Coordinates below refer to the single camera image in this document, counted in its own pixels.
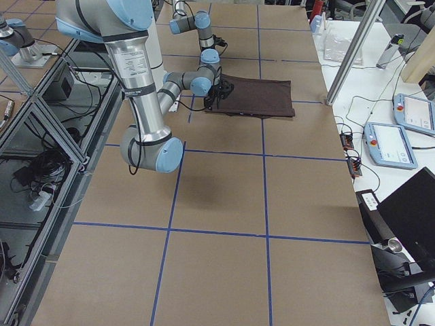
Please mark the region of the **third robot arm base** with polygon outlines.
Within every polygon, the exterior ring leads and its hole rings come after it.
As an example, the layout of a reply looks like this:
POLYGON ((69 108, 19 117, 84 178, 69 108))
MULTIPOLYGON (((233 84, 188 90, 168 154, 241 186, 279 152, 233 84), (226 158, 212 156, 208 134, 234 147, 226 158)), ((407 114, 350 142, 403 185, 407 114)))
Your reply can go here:
POLYGON ((1 16, 1 50, 13 64, 22 68, 42 68, 48 61, 25 23, 18 18, 1 16))

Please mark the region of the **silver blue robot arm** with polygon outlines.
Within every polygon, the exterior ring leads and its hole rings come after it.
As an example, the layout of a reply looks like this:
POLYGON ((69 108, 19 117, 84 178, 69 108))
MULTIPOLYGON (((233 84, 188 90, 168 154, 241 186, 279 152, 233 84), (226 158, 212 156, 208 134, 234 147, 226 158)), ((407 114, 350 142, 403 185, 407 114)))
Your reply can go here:
POLYGON ((213 33, 211 28, 211 18, 208 12, 199 10, 196 13, 186 1, 172 1, 173 15, 169 22, 172 34, 182 34, 195 30, 198 34, 198 45, 200 51, 213 49, 217 47, 226 51, 228 43, 213 33))
POLYGON ((227 98, 234 86, 222 76, 215 49, 219 38, 211 31, 209 14, 203 10, 189 16, 184 1, 173 4, 172 33, 198 32, 200 65, 195 71, 165 75, 157 89, 147 44, 154 21, 151 1, 57 1, 58 30, 74 39, 105 45, 122 91, 130 103, 135 124, 124 133, 120 151, 130 172, 137 169, 170 173, 180 164, 184 147, 164 123, 177 97, 184 90, 205 99, 206 109, 227 98))

